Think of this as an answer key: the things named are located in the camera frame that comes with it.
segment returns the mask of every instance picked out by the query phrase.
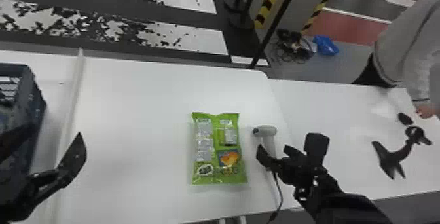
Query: hazard stripe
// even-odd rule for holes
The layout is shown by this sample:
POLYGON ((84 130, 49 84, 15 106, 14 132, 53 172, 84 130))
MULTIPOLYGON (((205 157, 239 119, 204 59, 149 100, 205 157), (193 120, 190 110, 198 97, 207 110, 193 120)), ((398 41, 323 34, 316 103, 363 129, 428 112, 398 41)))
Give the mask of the hazard stripe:
POLYGON ((270 10, 274 6, 276 0, 263 0, 263 4, 261 5, 260 11, 255 18, 255 27, 263 28, 267 17, 270 15, 270 10))
POLYGON ((321 13, 322 9, 325 7, 325 4, 328 2, 329 0, 321 0, 321 2, 316 5, 315 9, 313 10, 313 14, 311 15, 311 17, 307 20, 306 24, 304 25, 304 27, 301 30, 301 34, 305 34, 310 27, 312 26, 314 20, 316 19, 316 17, 321 13))

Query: black basket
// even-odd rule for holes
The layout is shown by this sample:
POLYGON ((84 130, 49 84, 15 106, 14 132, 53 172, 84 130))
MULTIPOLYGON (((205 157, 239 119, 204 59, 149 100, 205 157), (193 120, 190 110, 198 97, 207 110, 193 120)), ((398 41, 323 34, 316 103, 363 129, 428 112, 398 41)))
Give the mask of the black basket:
POLYGON ((37 131, 0 164, 0 202, 29 173, 46 110, 34 74, 26 65, 0 63, 0 133, 32 122, 37 131))

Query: black tool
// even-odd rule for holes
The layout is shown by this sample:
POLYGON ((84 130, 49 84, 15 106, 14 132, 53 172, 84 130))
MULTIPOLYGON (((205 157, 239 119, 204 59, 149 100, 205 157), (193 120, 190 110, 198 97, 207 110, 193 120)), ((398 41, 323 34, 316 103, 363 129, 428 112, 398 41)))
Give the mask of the black tool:
POLYGON ((16 197, 0 204, 0 224, 27 219, 42 201, 77 177, 86 158, 86 146, 78 133, 56 169, 29 175, 16 197))
MULTIPOLYGON (((269 167, 274 175, 278 191, 282 194, 276 175, 288 185, 295 187, 293 197, 318 224, 324 223, 376 223, 390 224, 391 221, 365 196, 344 193, 338 182, 327 173, 322 162, 327 153, 329 138, 323 134, 307 134, 304 143, 306 155, 286 145, 287 157, 275 159, 259 145, 257 160, 269 167)), ((272 213, 272 221, 278 210, 272 213)))
POLYGON ((389 152, 380 142, 371 142, 379 157, 380 167, 391 179, 394 179, 395 171, 398 171, 403 178, 406 178, 400 162, 407 158, 415 143, 420 145, 420 142, 422 142, 426 145, 432 145, 432 142, 425 138, 424 131, 420 127, 410 126, 405 130, 405 134, 409 137, 405 141, 405 146, 394 152, 389 152))

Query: green snack bag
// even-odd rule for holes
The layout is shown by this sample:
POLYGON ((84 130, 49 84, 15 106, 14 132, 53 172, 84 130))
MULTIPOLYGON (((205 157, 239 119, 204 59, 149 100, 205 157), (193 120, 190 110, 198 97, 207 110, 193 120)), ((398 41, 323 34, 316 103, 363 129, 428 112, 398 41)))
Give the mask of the green snack bag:
POLYGON ((238 114, 193 113, 196 156, 192 183, 245 183, 248 181, 238 137, 238 114))

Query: black clamp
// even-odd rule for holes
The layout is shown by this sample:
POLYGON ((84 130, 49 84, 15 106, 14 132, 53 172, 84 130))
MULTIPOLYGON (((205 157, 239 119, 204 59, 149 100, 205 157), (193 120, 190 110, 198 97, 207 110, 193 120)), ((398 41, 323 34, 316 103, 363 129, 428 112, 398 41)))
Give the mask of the black clamp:
POLYGON ((421 143, 425 145, 433 144, 432 141, 425 136, 425 131, 421 127, 413 126, 414 122, 408 115, 399 113, 397 117, 403 125, 408 126, 405 129, 405 134, 408 136, 408 139, 400 150, 389 152, 380 142, 371 142, 379 157, 380 167, 391 179, 394 179, 395 171, 399 172, 403 178, 406 177, 400 162, 408 157, 415 143, 417 145, 421 143))

